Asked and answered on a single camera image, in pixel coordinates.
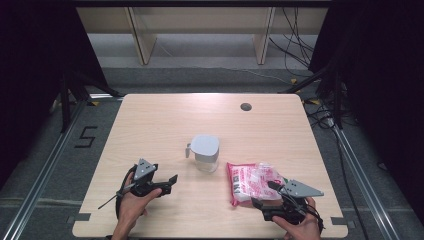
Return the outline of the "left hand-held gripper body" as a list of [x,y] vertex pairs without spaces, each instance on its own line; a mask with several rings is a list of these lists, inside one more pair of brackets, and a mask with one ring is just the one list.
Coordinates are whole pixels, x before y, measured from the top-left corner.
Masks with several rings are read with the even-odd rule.
[[162,190],[163,188],[167,188],[162,183],[153,182],[153,176],[157,168],[157,164],[151,164],[141,158],[135,166],[135,172],[131,181],[131,193],[138,197],[144,197],[155,189]]

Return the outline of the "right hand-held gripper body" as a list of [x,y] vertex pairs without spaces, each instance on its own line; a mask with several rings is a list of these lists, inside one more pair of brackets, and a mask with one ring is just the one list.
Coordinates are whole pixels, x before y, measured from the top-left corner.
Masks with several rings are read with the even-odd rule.
[[278,206],[264,206],[262,214],[265,221],[271,221],[274,216],[278,216],[291,224],[299,224],[306,214],[310,213],[319,223],[323,222],[317,210],[306,201],[307,197],[323,196],[322,191],[294,179],[280,185],[281,191],[276,192],[282,197],[282,203]]

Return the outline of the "pink plastic bag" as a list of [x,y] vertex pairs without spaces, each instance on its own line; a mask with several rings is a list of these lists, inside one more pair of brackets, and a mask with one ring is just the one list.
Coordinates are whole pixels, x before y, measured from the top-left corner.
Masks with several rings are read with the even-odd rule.
[[268,182],[279,185],[287,180],[268,163],[226,164],[230,182],[231,204],[248,204],[251,198],[277,200],[279,194],[268,186]]

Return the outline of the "person's left hand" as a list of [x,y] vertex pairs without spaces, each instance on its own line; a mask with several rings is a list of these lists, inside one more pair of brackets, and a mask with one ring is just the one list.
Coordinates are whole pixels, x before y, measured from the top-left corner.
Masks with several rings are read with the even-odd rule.
[[128,234],[135,226],[137,219],[143,215],[148,203],[162,193],[160,188],[152,190],[144,197],[137,197],[131,192],[126,193],[121,201],[118,223],[115,228],[120,234]]

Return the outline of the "person's right hand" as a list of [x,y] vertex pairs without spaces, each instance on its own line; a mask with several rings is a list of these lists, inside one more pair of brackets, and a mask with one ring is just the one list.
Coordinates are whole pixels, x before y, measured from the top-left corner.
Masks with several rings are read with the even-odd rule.
[[274,216],[272,221],[286,231],[284,240],[321,240],[318,219],[310,213],[307,213],[305,219],[297,225],[278,216]]

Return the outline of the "black metal stand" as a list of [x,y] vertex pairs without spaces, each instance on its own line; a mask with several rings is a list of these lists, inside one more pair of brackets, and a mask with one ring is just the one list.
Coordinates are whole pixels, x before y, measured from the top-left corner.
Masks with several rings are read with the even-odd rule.
[[86,74],[78,71],[66,71],[60,80],[62,132],[65,132],[71,124],[69,94],[72,94],[77,101],[87,101],[90,95],[86,85],[94,86],[112,97],[124,97],[124,94],[110,88],[106,83],[100,83]]
[[316,80],[321,80],[319,83],[316,94],[321,99],[333,99],[333,111],[332,116],[337,127],[342,127],[342,110],[341,110],[341,98],[342,98],[342,81],[338,70],[328,64],[321,70],[317,71],[313,75],[307,77],[300,84],[294,85],[288,90],[283,91],[283,94],[293,94],[306,86],[309,86]]

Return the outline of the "black curtain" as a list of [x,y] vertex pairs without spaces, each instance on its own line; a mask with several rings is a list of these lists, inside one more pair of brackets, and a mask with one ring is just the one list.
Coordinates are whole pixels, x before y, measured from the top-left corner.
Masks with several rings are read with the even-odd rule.
[[310,70],[330,62],[424,224],[424,0],[330,0]]
[[0,189],[59,93],[107,81],[72,0],[0,0]]

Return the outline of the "light wooden shelf unit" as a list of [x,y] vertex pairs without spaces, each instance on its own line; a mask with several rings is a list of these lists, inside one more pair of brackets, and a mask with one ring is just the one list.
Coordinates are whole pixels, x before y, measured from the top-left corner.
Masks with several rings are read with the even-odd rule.
[[325,8],[301,7],[79,7],[88,33],[130,34],[142,65],[149,63],[159,34],[250,34],[257,63],[265,63],[269,37],[292,29],[317,35]]

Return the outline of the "aluminium floor rail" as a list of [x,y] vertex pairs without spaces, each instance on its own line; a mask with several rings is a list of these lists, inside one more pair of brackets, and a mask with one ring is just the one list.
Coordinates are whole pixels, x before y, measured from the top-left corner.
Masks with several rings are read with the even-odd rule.
[[351,169],[352,175],[367,203],[375,222],[383,236],[384,240],[399,240],[399,235],[396,232],[393,222],[382,204],[382,201],[377,196],[377,193],[368,179],[363,167],[361,166],[358,157],[356,156],[350,142],[348,141],[344,131],[338,126],[334,128],[337,139],[340,141],[342,152],[345,156],[348,166]]
[[29,221],[38,199],[44,191],[50,176],[53,173],[62,153],[68,143],[79,116],[86,106],[85,102],[78,102],[71,114],[69,125],[60,133],[50,155],[40,170],[35,182],[31,185],[29,193],[21,202],[17,213],[6,229],[0,240],[19,240],[27,222]]

